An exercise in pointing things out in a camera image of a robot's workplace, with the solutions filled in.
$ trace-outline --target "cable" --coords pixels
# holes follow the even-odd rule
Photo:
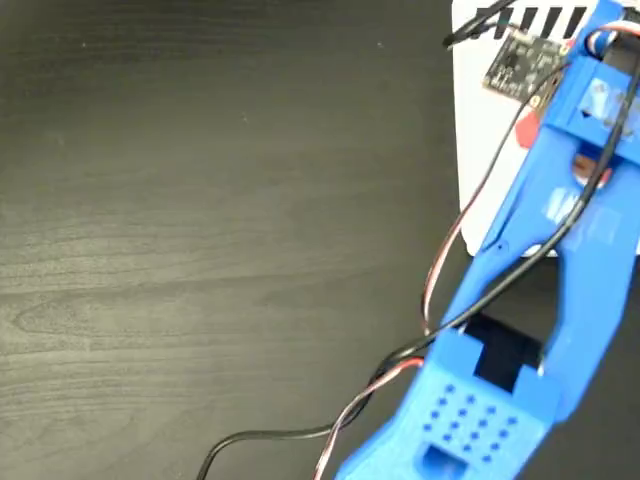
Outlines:
[[[524,110],[529,105],[529,102],[531,102],[531,99],[538,94],[540,89],[555,75],[557,75],[562,70],[564,70],[567,67],[567,65],[568,64],[560,65],[559,67],[554,68],[549,74],[545,75],[542,78],[542,80],[540,80],[536,84],[535,88],[532,90],[529,96],[520,104],[520,106],[518,107],[518,110],[516,111],[516,114],[513,117],[513,120],[511,120],[511,123],[509,123],[509,126],[507,127],[507,131],[502,137],[502,140],[500,140],[500,143],[498,144],[498,148],[493,154],[493,157],[489,162],[489,166],[487,167],[487,170],[485,171],[484,176],[480,180],[480,183],[474,190],[473,194],[471,195],[471,198],[467,202],[464,209],[462,209],[462,211],[460,212],[456,220],[453,222],[453,225],[451,225],[451,228],[449,228],[447,235],[442,241],[442,244],[440,245],[440,248],[438,249],[438,252],[436,253],[435,258],[433,259],[433,263],[431,264],[429,273],[427,274],[427,279],[425,281],[424,290],[422,294],[421,307],[422,307],[422,315],[424,319],[423,328],[426,333],[429,332],[429,320],[430,320],[429,310],[430,310],[431,299],[433,297],[436,284],[438,283],[438,278],[440,277],[442,267],[444,266],[447,256],[449,255],[449,250],[451,250],[451,247],[453,246],[453,242],[455,241],[456,237],[460,233],[460,229],[462,228],[462,221],[466,218],[467,214],[469,213],[474,203],[480,196],[480,193],[482,193],[482,190],[486,186],[489,180],[489,177],[491,176],[493,169],[496,166],[496,163],[498,163],[498,159],[500,158],[502,149],[507,143],[507,140],[509,140],[511,131],[518,123],[518,120],[520,119],[520,115],[522,115],[522,112],[524,112]]]
[[[405,360],[402,363],[399,363],[383,376],[381,376],[378,380],[373,382],[367,388],[365,388],[362,392],[354,397],[353,400],[342,410],[338,419],[333,424],[331,428],[331,432],[329,432],[329,438],[327,439],[327,443],[325,444],[322,453],[320,454],[320,458],[318,459],[318,463],[316,464],[315,473],[313,475],[313,480],[321,480],[322,475],[327,468],[327,463],[329,463],[329,459],[331,458],[331,453],[333,452],[333,447],[336,444],[336,440],[338,439],[338,434],[342,429],[342,424],[345,418],[349,415],[349,413],[355,408],[358,403],[360,403],[364,398],[369,397],[373,392],[378,390],[379,388],[385,386],[389,382],[391,382],[394,378],[400,375],[401,372],[410,367],[422,367],[424,364],[424,359],[422,357],[414,357]]]
[[[402,347],[400,349],[394,350],[390,354],[388,354],[378,365],[375,372],[371,376],[369,382],[367,383],[367,388],[374,385],[376,381],[383,378],[385,374],[387,374],[392,369],[396,368],[398,364],[410,359],[410,357],[415,356],[416,353],[420,352],[422,348],[413,348],[413,355],[407,355],[406,347]],[[362,411],[368,405],[371,397],[373,395],[373,391],[369,394],[362,396],[355,404],[350,408],[346,417],[342,420],[339,430],[344,430],[351,423],[353,423],[356,418],[360,416]],[[322,438],[326,437],[332,432],[332,429],[335,426],[335,422],[328,423],[326,425],[322,425],[319,427],[313,428],[305,428],[299,430],[246,430],[243,432],[234,433],[229,435],[219,442],[217,442],[209,452],[207,453],[202,465],[200,466],[200,470],[198,472],[198,476],[196,480],[206,480],[207,475],[209,474],[209,470],[211,469],[211,465],[216,457],[220,454],[222,450],[225,448],[244,441],[250,440],[273,440],[273,441],[285,441],[285,440],[312,440],[314,438]]]
[[[447,35],[442,41],[442,45],[445,48],[451,48],[454,45],[460,42],[464,42],[465,40],[468,40],[475,35],[480,35],[491,30],[496,25],[498,25],[499,22],[489,23],[489,20],[493,16],[499,14],[502,10],[507,8],[512,3],[515,3],[515,1],[516,0],[497,0],[488,8],[483,9],[481,12],[479,12],[471,20],[465,22],[464,25],[458,28],[455,32]]]
[[[527,107],[530,99],[533,98],[535,93],[538,92],[540,90],[540,88],[542,88],[542,86],[549,79],[551,79],[554,75],[556,75],[562,69],[564,69],[565,66],[566,65],[562,65],[562,66],[554,69],[547,76],[545,76],[538,83],[537,87],[534,89],[534,92],[531,94],[531,97],[528,98],[527,100],[525,100],[524,102],[522,102],[522,104],[518,108],[518,111],[516,112],[516,115],[514,116],[514,119],[511,121],[511,123],[509,125],[508,132],[502,138],[502,140],[501,140],[501,142],[500,142],[500,144],[498,146],[498,149],[496,150],[496,153],[494,154],[494,157],[493,157],[493,159],[491,161],[489,169],[487,170],[487,174],[485,174],[485,176],[487,178],[491,173],[491,169],[493,169],[493,166],[495,166],[495,163],[497,162],[497,159],[500,156],[500,152],[502,151],[502,148],[504,147],[504,145],[506,144],[506,142],[507,142],[507,140],[509,138],[509,134],[510,134],[511,130],[513,129],[513,127],[516,124],[516,122],[518,121],[518,118],[520,117],[520,115],[522,114],[524,109]],[[447,250],[445,252],[444,258],[446,258],[446,254],[447,253],[448,253],[448,248],[447,248]],[[400,347],[400,348],[394,350],[393,352],[391,352],[390,354],[388,354],[380,362],[380,364],[376,368],[375,372],[373,373],[373,375],[371,376],[369,382],[367,383],[367,386],[371,386],[372,384],[374,384],[374,382],[376,380],[381,378],[385,373],[387,373],[390,369],[394,368],[397,364],[399,364],[399,363],[401,363],[401,362],[403,362],[403,361],[415,356],[421,350],[424,350],[425,348],[427,348],[431,343],[433,343],[433,341],[436,339],[438,333],[441,330],[442,329],[438,329],[438,330],[434,331],[431,334],[428,334],[426,336],[421,336],[418,339],[413,340],[411,342],[408,342],[407,344],[403,345],[402,347]],[[369,394],[369,395],[365,395],[363,398],[360,399],[359,402],[356,403],[354,408],[350,409],[349,414],[343,420],[343,422],[342,422],[342,424],[340,426],[340,430],[343,430],[344,428],[348,427],[349,425],[351,425],[351,423],[353,423],[353,421],[356,420],[356,418],[358,418],[358,416],[362,413],[362,411],[365,409],[365,407],[367,406],[367,404],[371,400],[372,394],[373,394],[373,392],[371,394]],[[333,427],[334,427],[334,424],[333,423],[329,423],[329,424],[318,426],[318,427],[299,429],[299,430],[247,430],[247,431],[243,431],[243,432],[234,433],[232,435],[229,435],[229,436],[223,438],[222,440],[217,442],[213,447],[211,447],[211,449],[207,453],[204,461],[202,462],[202,465],[200,467],[200,471],[198,473],[198,476],[196,477],[196,480],[206,480],[207,475],[209,473],[209,470],[211,469],[211,465],[213,464],[213,461],[216,459],[216,457],[220,454],[220,452],[222,450],[224,450],[225,448],[227,448],[227,447],[229,447],[229,446],[231,446],[231,445],[233,445],[235,443],[243,442],[243,441],[262,441],[262,440],[274,440],[274,441],[311,440],[311,439],[315,439],[315,438],[326,437],[327,435],[329,435],[331,433],[331,430],[332,430]]]
[[[546,83],[548,80],[545,79],[541,81],[541,84]],[[453,320],[441,325],[438,329],[429,333],[426,336],[420,337],[418,339],[412,340],[402,347],[391,352],[385,359],[381,362],[380,366],[376,369],[376,372],[372,376],[372,380],[369,382],[369,387],[366,388],[363,393],[358,395],[354,401],[349,405],[347,413],[343,411],[344,415],[339,417],[341,422],[337,425],[338,422],[335,422],[330,425],[325,425],[317,428],[303,429],[303,430],[274,430],[274,431],[246,431],[239,432],[233,435],[230,435],[216,445],[212,447],[212,449],[207,454],[202,467],[200,468],[200,472],[198,473],[197,480],[206,480],[207,473],[211,467],[213,460],[216,456],[226,447],[232,445],[239,441],[244,440],[299,440],[299,439],[311,439],[311,438],[319,438],[326,435],[331,435],[334,431],[340,431],[345,428],[351,422],[353,422],[358,415],[362,412],[364,407],[367,405],[367,402],[371,399],[371,395],[375,391],[375,388],[371,391],[374,385],[376,385],[377,380],[381,380],[382,378],[386,378],[385,374],[394,371],[394,367],[401,365],[405,360],[410,359],[410,357],[415,356],[421,350],[428,347],[437,336],[445,329],[449,328],[457,328],[465,325],[469,322],[474,315],[480,313],[486,306],[488,306],[491,302],[493,302],[496,298],[498,298],[502,293],[504,293],[507,289],[509,289],[512,285],[514,285],[518,280],[520,280],[525,274],[527,274],[535,265],[540,263],[547,254],[557,246],[557,244],[564,238],[564,236],[571,230],[573,225],[580,219],[581,215],[584,213],[587,205],[591,201],[593,195],[596,192],[598,184],[600,183],[607,167],[613,158],[615,153],[615,149],[617,147],[620,138],[622,137],[622,133],[624,130],[624,125],[629,116],[629,111],[631,109],[631,105],[633,100],[635,99],[636,91],[638,89],[638,85],[640,84],[640,57],[636,58],[636,64],[634,67],[634,72],[629,82],[629,86],[627,89],[627,93],[625,95],[625,99],[620,107],[620,111],[616,117],[615,123],[609,137],[607,139],[607,143],[605,144],[598,163],[596,164],[593,172],[591,173],[589,180],[587,181],[580,197],[574,204],[573,208],[569,212],[569,214],[564,218],[561,224],[558,226],[554,234],[540,247],[540,249],[534,253],[531,257],[523,261],[518,267],[513,269],[507,276],[498,283],[494,288],[492,288],[489,292],[485,293],[478,301],[476,301],[473,305],[467,308],[464,312],[459,314]],[[505,135],[503,141],[500,144],[500,149],[506,143],[508,135]]]
[[[587,181],[585,187],[582,190],[582,193],[578,197],[578,200],[574,204],[571,211],[564,218],[564,220],[560,223],[556,231],[551,235],[551,237],[540,247],[538,251],[536,251],[533,255],[523,261],[520,265],[518,265],[515,269],[507,274],[507,276],[500,281],[494,288],[492,288],[489,292],[485,293],[478,301],[476,301],[473,305],[467,308],[464,312],[459,314],[450,322],[447,322],[441,325],[438,329],[434,330],[427,337],[418,338],[412,342],[409,342],[403,347],[402,352],[399,352],[396,357],[398,360],[401,360],[403,357],[410,357],[414,355],[416,352],[422,350],[426,346],[428,346],[431,342],[433,342],[433,338],[437,336],[440,332],[447,328],[458,328],[465,325],[469,320],[473,318],[474,315],[480,313],[484,308],[486,308],[491,302],[493,302],[496,298],[502,295],[506,290],[508,290],[511,286],[513,286],[518,280],[520,280],[524,275],[526,275],[534,266],[540,263],[547,254],[553,250],[558,243],[565,237],[565,235],[571,230],[573,225],[580,219],[584,210],[587,208],[587,205],[591,201],[591,198],[595,194],[600,181],[602,180],[607,167],[609,166],[609,162],[613,158],[615,153],[615,149],[622,138],[622,133],[624,131],[624,125],[629,116],[629,111],[633,104],[633,100],[636,96],[636,91],[638,90],[638,85],[640,84],[640,56],[636,56],[636,63],[633,71],[633,75],[631,77],[631,81],[629,82],[629,86],[627,88],[627,93],[625,98],[620,106],[620,110],[614,122],[613,128],[609,133],[609,137],[607,138],[607,142],[602,149],[602,153],[600,154],[600,158],[595,168],[593,169],[591,175],[589,176],[589,180]]]
[[[602,60],[602,55],[599,54],[598,47],[596,45],[598,39],[602,34],[610,34],[605,40],[606,44],[604,48],[606,49],[613,43],[620,33],[629,33],[635,37],[640,37],[640,25],[628,20],[616,20],[615,22],[606,23],[585,37],[585,49],[591,56],[598,60]]]

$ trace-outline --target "black circuit board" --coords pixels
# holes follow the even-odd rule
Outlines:
[[[564,62],[568,48],[544,38],[513,32],[504,41],[485,75],[483,85],[501,95],[525,101],[555,68]],[[540,89],[540,102],[546,87]]]

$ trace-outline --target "blue 3d-printed part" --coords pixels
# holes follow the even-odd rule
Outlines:
[[[587,55],[584,38],[622,18],[601,0],[507,197],[445,315],[451,321],[564,219],[582,185],[577,154],[597,158],[630,78]],[[511,480],[555,423],[577,408],[622,318],[640,238],[640,112],[632,109],[613,175],[558,244],[556,328],[538,369],[512,391],[475,374],[484,345],[464,331],[436,340],[395,416],[340,469],[337,480]]]

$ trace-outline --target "white cardboard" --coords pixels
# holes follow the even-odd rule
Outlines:
[[[460,27],[476,14],[477,8],[487,7],[494,0],[453,0],[453,29]],[[625,6],[635,1],[621,2]],[[511,21],[519,23],[527,7],[538,7],[529,31],[542,31],[550,7],[562,7],[562,13],[549,36],[558,42],[563,39],[569,18],[575,7],[586,7],[578,30],[589,19],[597,0],[528,0],[513,5]],[[482,79],[498,53],[503,39],[495,39],[489,32],[477,40],[468,40],[453,49],[455,94],[455,126],[458,153],[458,187],[460,208],[463,208],[482,179],[495,150],[519,106],[515,100],[491,92],[482,86]],[[475,255],[495,214],[506,196],[515,175],[527,154],[515,140],[515,132],[507,141],[496,167],[476,204],[462,223],[462,236],[467,251]]]

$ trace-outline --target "dark wooden table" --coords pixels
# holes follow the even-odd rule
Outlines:
[[[419,332],[457,211],[448,10],[0,4],[2,480],[194,478],[223,435],[333,418]],[[437,311],[467,261],[459,246]],[[492,312],[546,335],[555,282],[550,262]],[[631,296],[583,408],[522,478],[637,478]],[[320,447],[238,445],[210,478],[310,478]]]

